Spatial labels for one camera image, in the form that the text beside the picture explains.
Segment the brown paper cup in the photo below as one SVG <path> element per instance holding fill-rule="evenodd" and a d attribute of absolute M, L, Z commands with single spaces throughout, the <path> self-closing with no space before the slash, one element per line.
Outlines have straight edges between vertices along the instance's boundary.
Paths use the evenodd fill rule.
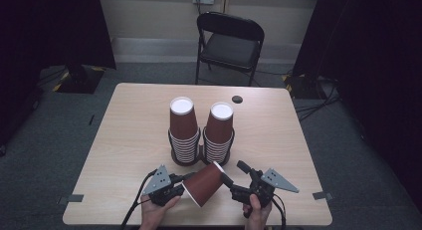
<path fill-rule="evenodd" d="M 214 104 L 208 116 L 205 133 L 208 139 L 215 143 L 225 143 L 230 140 L 233 130 L 233 108 L 223 102 Z"/>
<path fill-rule="evenodd" d="M 198 131 L 192 100 L 179 97 L 170 103 L 170 132 L 178 139 L 188 139 Z"/>
<path fill-rule="evenodd" d="M 232 130 L 232 136 L 226 143 L 213 143 L 206 135 L 206 127 L 204 129 L 204 146 L 202 148 L 202 161 L 209 164 L 216 161 L 221 166 L 225 165 L 230 158 L 230 148 L 232 147 L 235 138 L 235 130 Z"/>
<path fill-rule="evenodd" d="M 200 137 L 200 128 L 198 128 L 194 137 L 184 141 L 174 139 L 169 130 L 168 140 L 171 145 L 171 157 L 173 161 L 180 166 L 190 166 L 195 164 L 199 160 L 198 141 Z"/>
<path fill-rule="evenodd" d="M 223 168 L 213 162 L 184 180 L 182 185 L 193 201 L 202 207 L 223 184 L 220 179 L 222 172 Z"/>

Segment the white wall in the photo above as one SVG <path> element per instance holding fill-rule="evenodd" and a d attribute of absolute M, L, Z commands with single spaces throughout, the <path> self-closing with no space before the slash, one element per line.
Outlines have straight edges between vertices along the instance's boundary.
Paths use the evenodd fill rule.
<path fill-rule="evenodd" d="M 109 34 L 120 38 L 196 40 L 197 8 L 192 0 L 102 0 Z M 302 42 L 317 0 L 226 0 L 226 12 L 259 23 L 266 43 Z M 202 5 L 223 11 L 224 0 Z"/>

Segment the gray carpet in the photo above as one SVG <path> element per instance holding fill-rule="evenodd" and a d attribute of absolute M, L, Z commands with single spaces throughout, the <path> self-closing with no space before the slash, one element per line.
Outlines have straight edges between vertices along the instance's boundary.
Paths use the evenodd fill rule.
<path fill-rule="evenodd" d="M 248 83 L 243 74 L 230 72 L 222 78 L 224 70 L 213 68 L 209 72 L 205 67 L 201 77 L 209 81 L 227 86 Z M 256 81 L 262 87 L 283 88 L 281 74 L 291 68 L 260 65 L 259 71 L 267 73 L 257 73 Z M 45 70 L 42 77 L 60 69 Z M 118 229 L 66 226 L 62 221 L 66 206 L 57 202 L 72 193 L 118 83 L 190 85 L 194 70 L 194 63 L 118 64 L 117 71 L 105 72 L 93 95 L 51 92 L 58 79 L 44 84 L 38 108 L 0 158 L 0 229 Z M 331 84 L 323 83 L 323 87 L 328 93 Z M 321 102 L 294 100 L 296 107 Z M 328 203 L 332 224 L 303 229 L 422 229 L 421 214 L 389 166 L 362 141 L 357 121 L 341 102 L 320 109 L 301 125 L 322 188 L 334 197 Z"/>

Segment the human hand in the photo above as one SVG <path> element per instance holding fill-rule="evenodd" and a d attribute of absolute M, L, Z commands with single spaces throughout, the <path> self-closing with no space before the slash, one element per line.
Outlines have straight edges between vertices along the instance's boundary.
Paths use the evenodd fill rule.
<path fill-rule="evenodd" d="M 243 211 L 246 213 L 252 208 L 252 213 L 245 225 L 245 230 L 263 230 L 267 224 L 273 203 L 270 202 L 265 208 L 261 208 L 260 200 L 255 194 L 249 196 L 251 205 L 243 204 Z"/>
<path fill-rule="evenodd" d="M 149 200 L 149 196 L 144 195 L 140 197 L 142 209 L 142 224 L 139 230 L 155 230 L 161 220 L 164 218 L 168 209 L 174 207 L 179 201 L 180 196 L 175 196 L 168 201 L 163 207 L 153 204 Z"/>

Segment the black folding chair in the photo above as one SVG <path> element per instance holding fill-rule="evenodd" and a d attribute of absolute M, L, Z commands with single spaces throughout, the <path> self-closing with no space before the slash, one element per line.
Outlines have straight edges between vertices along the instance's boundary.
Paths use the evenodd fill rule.
<path fill-rule="evenodd" d="M 195 84 L 198 84 L 200 63 L 250 73 L 249 86 L 264 43 L 264 30 L 256 22 L 232 15 L 207 12 L 199 15 L 198 58 Z M 206 40 L 205 33 L 210 33 Z"/>

